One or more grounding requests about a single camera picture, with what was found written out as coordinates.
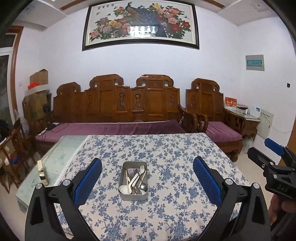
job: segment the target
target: white wall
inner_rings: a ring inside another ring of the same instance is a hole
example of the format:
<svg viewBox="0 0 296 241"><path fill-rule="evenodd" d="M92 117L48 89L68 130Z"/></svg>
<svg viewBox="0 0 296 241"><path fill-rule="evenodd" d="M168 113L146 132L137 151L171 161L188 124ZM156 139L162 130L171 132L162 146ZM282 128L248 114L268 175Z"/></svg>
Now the white wall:
<svg viewBox="0 0 296 241"><path fill-rule="evenodd" d="M25 90L28 89L30 84L30 76L42 69L39 56L42 28L26 22L15 22L14 25L24 26L15 66L17 109L19 114L23 116L22 101L25 97Z"/></svg>
<svg viewBox="0 0 296 241"><path fill-rule="evenodd" d="M265 18L239 27L241 33L241 100L274 113L269 138L286 146L296 113L296 57L290 34L279 17ZM246 70L246 55L264 55L265 71ZM280 157L256 136L254 146L275 162Z"/></svg>
<svg viewBox="0 0 296 241"><path fill-rule="evenodd" d="M180 88L185 106L185 89L195 78L215 80L225 96L239 97L239 30L216 13L196 7L200 50L157 44L101 47L82 52L87 8L75 12L43 32L41 68L49 71L53 96L64 83L77 82L81 89L103 74L118 74L124 84L136 86L143 74L166 74Z"/></svg>

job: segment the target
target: floral tablecloth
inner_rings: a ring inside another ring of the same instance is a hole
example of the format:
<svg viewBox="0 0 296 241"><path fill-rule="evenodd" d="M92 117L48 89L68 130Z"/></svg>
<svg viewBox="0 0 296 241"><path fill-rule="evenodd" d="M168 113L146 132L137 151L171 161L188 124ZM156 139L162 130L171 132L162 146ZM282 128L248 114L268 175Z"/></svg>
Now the floral tablecloth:
<svg viewBox="0 0 296 241"><path fill-rule="evenodd" d="M188 240L203 231L216 210L193 172L196 156L223 178L249 185L204 133L88 136L58 183L72 179L98 157L102 174L79 210L100 240ZM149 196L142 202L123 201L118 193L122 164L134 160L148 166ZM56 208L63 229L71 233L60 206Z"/></svg>

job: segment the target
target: metal tray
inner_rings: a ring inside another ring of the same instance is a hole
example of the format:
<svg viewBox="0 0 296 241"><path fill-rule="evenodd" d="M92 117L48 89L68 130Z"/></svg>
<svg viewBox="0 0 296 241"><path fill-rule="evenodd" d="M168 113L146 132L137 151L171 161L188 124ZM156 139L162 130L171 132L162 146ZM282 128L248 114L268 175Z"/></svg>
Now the metal tray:
<svg viewBox="0 0 296 241"><path fill-rule="evenodd" d="M137 168L140 171L140 166L144 165L145 170L147 170L147 163L144 161L126 161L123 163L122 165L122 169L121 169L121 175L120 175L120 180L119 180L119 185L118 185L118 192L119 192L119 196L121 197L122 200L125 201L144 201L148 198L148 192L146 192L145 194L122 194L119 191L119 187L121 185L127 185L126 183L126 169L127 168ZM148 186L148 182L147 182L147 175L148 175L148 170L147 173L144 177L143 182L147 184Z"/></svg>

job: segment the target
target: yellow flower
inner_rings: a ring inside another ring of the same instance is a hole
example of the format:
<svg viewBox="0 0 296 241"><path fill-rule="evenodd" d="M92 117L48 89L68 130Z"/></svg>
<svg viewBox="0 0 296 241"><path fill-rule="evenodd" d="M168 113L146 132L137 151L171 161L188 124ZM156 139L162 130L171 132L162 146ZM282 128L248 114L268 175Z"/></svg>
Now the yellow flower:
<svg viewBox="0 0 296 241"><path fill-rule="evenodd" d="M109 26L111 26L111 27L114 27L115 24L117 24L117 22L116 22L115 20L111 20L111 21L109 22Z"/></svg>
<svg viewBox="0 0 296 241"><path fill-rule="evenodd" d="M159 9L160 5L157 3L157 4L154 4L153 7L156 8L156 9Z"/></svg>

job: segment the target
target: blue gripper pad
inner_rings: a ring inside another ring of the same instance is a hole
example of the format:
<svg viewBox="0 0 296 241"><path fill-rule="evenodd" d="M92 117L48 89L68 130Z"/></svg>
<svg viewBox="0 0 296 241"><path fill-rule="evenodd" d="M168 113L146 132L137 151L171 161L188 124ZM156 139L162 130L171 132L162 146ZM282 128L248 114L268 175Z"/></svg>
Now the blue gripper pad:
<svg viewBox="0 0 296 241"><path fill-rule="evenodd" d="M270 138L265 139L264 145L269 149L271 149L275 154L279 156L284 155L284 148L281 145L274 142L272 139Z"/></svg>
<svg viewBox="0 0 296 241"><path fill-rule="evenodd" d="M74 205L76 208L79 208L79 206L85 204L101 173L102 161L98 158L95 158L86 170L79 171L73 178L72 181L74 183L77 181L75 180L76 177L78 180L81 178L81 180L78 181L78 185L74 189Z"/></svg>
<svg viewBox="0 0 296 241"><path fill-rule="evenodd" d="M212 177L209 167L200 156L196 157L193 161L193 171L207 194L209 201L219 207L222 203L221 188Z"/></svg>

